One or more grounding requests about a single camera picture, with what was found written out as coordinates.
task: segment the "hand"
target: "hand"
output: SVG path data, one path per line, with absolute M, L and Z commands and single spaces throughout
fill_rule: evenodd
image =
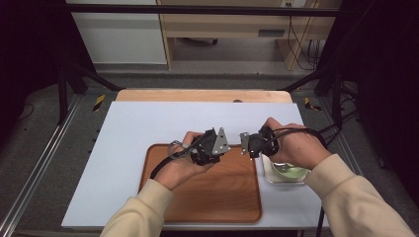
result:
M 188 131 L 182 143 L 191 144 L 194 140 L 194 137 L 199 135 L 202 134 Z M 172 149 L 173 152 L 179 152 L 182 151 L 183 148 L 178 145 L 173 146 Z M 190 156 L 176 159 L 161 168 L 154 180 L 166 187 L 168 190 L 174 190 L 176 187 L 182 185 L 192 177 L 205 173 L 213 165 L 213 163 L 209 163 L 204 166 L 196 165 L 192 162 Z
M 268 126 L 271 130 L 286 127 L 304 128 L 303 125 L 295 123 L 283 126 L 273 118 L 268 118 L 264 125 Z M 275 134 L 281 133 L 281 131 L 283 130 L 275 131 Z M 305 132 L 285 135 L 278 138 L 278 142 L 280 144 L 280 150 L 277 154 L 269 157 L 271 161 L 277 163 L 290 163 L 312 170 L 321 161 L 331 155 L 315 136 Z

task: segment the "white cabinet door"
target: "white cabinet door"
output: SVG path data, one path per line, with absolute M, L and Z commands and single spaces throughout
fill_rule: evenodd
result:
M 71 4 L 155 5 L 154 0 L 66 0 Z M 157 14 L 73 13 L 94 63 L 166 64 Z

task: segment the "horizontal black pole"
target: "horizontal black pole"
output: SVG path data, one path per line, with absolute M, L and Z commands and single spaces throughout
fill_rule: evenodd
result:
M 37 7 L 73 13 L 198 14 L 301 17 L 349 17 L 359 13 L 339 9 L 271 8 L 190 5 L 38 4 Z

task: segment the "cream sleeve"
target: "cream sleeve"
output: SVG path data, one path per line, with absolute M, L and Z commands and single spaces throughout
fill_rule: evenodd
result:
M 334 154 L 305 178 L 321 198 L 334 236 L 415 236 L 364 177 Z
M 108 221 L 101 236 L 158 237 L 164 224 L 164 211 L 173 193 L 154 180 L 148 180 L 136 197 Z

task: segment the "white tabletop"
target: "white tabletop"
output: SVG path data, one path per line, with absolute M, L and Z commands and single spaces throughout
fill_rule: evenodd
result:
M 296 104 L 113 102 L 62 221 L 68 228 L 102 228 L 129 197 L 136 195 L 145 154 L 155 143 L 182 140 L 188 130 L 223 127 L 230 144 L 239 133 L 257 132 L 266 118 L 302 123 Z M 256 162 L 262 218 L 251 224 L 166 223 L 164 229 L 315 228 L 320 199 L 306 185 L 271 184 Z

